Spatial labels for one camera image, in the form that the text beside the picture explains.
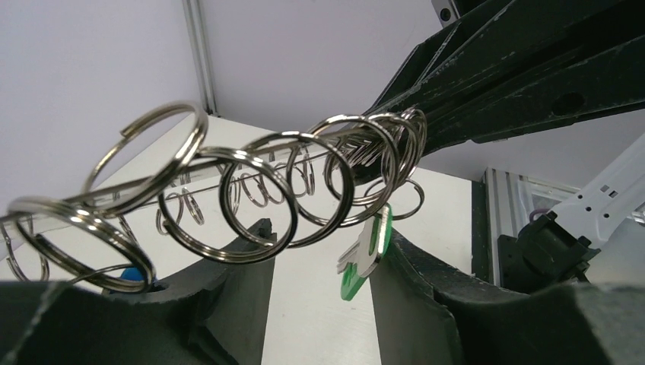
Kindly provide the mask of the blue key tag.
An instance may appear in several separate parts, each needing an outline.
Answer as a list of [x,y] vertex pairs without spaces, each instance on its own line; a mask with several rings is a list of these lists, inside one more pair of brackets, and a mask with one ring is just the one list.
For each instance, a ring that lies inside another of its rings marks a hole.
[[157,283],[157,278],[155,276],[148,281],[145,275],[137,268],[134,268],[134,267],[125,268],[121,273],[121,275],[119,276],[119,278],[126,281],[135,281],[135,282],[143,283],[144,287],[141,290],[141,293],[150,291]]

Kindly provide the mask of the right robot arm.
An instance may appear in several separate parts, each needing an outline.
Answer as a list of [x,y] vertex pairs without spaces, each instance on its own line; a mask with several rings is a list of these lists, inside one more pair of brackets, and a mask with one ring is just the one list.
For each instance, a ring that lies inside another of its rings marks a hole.
[[[644,107],[642,1],[438,1],[443,29],[418,44],[371,107],[422,112],[420,155]],[[522,229],[492,275],[530,293],[581,278],[644,197],[637,139],[580,192]]]

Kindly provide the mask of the green key tag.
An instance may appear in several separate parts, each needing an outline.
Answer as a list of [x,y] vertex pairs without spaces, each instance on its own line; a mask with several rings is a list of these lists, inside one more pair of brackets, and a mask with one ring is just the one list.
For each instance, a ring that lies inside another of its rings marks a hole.
[[354,268],[350,268],[346,272],[339,274],[342,275],[341,298],[346,301],[351,301],[369,278],[361,278],[354,271]]

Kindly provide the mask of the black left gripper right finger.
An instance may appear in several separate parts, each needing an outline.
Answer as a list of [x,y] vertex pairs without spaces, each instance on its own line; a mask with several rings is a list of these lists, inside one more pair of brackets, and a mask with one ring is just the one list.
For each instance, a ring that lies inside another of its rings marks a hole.
[[642,364],[644,289],[564,284],[520,294],[393,232],[370,275],[384,364]]

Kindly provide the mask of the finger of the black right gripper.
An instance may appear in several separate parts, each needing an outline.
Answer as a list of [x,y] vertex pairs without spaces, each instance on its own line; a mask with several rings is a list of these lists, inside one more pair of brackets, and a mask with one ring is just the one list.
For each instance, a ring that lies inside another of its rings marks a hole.
[[642,1],[483,1],[419,43],[370,111],[454,110],[531,71],[643,36]]
[[421,148],[428,168],[477,179],[485,168],[519,156],[518,149],[493,155],[493,144],[643,107],[644,38],[639,38],[577,64],[531,71],[499,85],[492,94],[468,98],[454,110],[444,106],[426,113],[410,106],[380,113],[421,110],[427,128]]

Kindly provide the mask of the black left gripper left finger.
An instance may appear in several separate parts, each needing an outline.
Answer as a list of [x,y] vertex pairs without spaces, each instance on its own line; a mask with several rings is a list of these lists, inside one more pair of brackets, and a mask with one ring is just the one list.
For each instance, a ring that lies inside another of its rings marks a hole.
[[3,364],[259,364],[273,260],[202,259],[143,294],[1,284]]

